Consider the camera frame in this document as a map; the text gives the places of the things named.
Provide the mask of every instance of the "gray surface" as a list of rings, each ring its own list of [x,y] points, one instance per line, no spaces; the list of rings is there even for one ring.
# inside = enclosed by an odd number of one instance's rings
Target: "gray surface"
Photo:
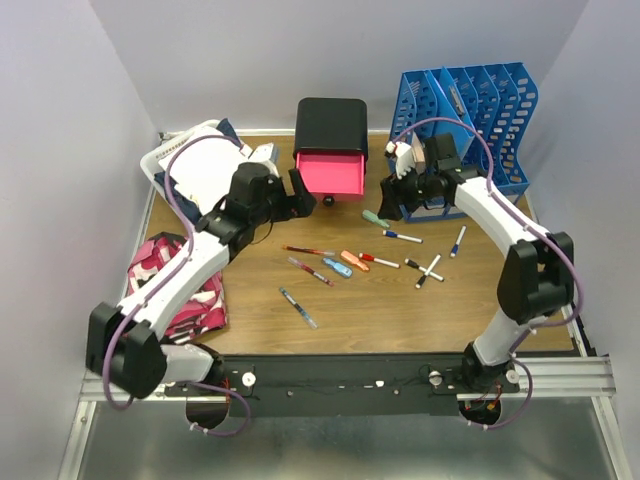
[[[161,129],[293,128],[308,96],[389,128],[400,73],[524,61],[549,72],[586,0],[90,0]]]
[[[540,221],[575,241],[588,295],[582,318],[598,353],[611,355],[620,429],[638,478],[639,18],[637,0],[589,2],[542,83],[520,152]]]
[[[452,417],[281,418],[214,439],[190,432],[183,411],[169,402],[125,414],[101,405],[82,478],[613,478],[590,399],[534,400],[520,421],[496,432]]]
[[[0,478],[56,478],[91,308],[115,300],[153,125],[84,0],[0,2]]]

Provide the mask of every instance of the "white wall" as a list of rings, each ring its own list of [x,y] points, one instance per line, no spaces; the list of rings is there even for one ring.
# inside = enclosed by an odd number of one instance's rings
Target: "white wall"
[[[0,2],[0,65],[0,477],[52,479],[156,135],[86,0]]]
[[[291,128],[306,96],[389,128],[400,73],[522,60],[547,74],[586,0],[90,0],[163,130]]]
[[[611,354],[619,423],[640,478],[640,3],[589,2],[542,83],[520,159],[536,213],[575,240],[583,320]]]

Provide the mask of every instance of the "wooden tabletop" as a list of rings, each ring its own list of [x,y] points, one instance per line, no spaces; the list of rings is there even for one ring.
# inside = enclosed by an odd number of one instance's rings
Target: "wooden tabletop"
[[[275,142],[278,169],[287,177],[293,167],[293,137],[247,137],[255,147]],[[355,353],[460,351],[488,325],[498,302],[496,285],[503,258],[489,237],[469,218],[406,224],[392,222],[398,233],[424,239],[415,244],[382,235],[382,229],[362,220],[363,209],[378,211],[380,180],[389,174],[382,154],[387,137],[369,140],[365,198],[358,203],[318,205],[309,218],[275,224],[271,234],[243,250],[223,271],[229,325],[206,334],[203,343],[221,353]],[[526,203],[521,208],[528,213]],[[467,232],[455,259],[449,251],[462,225]],[[160,231],[184,233],[161,197],[154,202],[147,237]],[[261,227],[256,240],[268,227]],[[283,244],[323,250],[366,252],[402,263],[405,257],[435,268],[445,277],[414,285],[419,272],[371,264],[354,269],[344,279],[322,264],[322,257],[288,252]],[[294,256],[335,282],[329,287],[287,262]],[[319,325],[312,330],[278,291],[286,288]],[[570,350],[566,328],[542,329],[521,350]]]

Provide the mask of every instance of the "screw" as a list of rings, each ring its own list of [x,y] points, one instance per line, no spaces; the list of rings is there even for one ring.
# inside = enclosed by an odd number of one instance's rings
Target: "screw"
[[[242,384],[245,387],[252,387],[256,383],[256,376],[251,372],[246,372],[242,375]]]
[[[442,383],[442,375],[440,374],[440,372],[436,370],[429,372],[429,383],[434,387],[440,385]]]
[[[505,377],[507,378],[507,382],[516,384],[520,381],[520,375],[515,370],[507,371]]]

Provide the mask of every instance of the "pink fabric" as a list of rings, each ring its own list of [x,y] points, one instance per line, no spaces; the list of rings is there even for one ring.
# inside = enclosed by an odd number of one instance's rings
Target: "pink fabric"
[[[160,233],[146,241],[129,265],[129,295],[150,281],[170,260],[182,245],[185,238],[170,233]],[[210,298],[199,300],[198,294],[209,292]],[[222,273],[209,278],[178,314],[173,318],[165,332],[176,344],[187,343],[197,336],[224,327],[227,324],[227,309],[224,303]]]

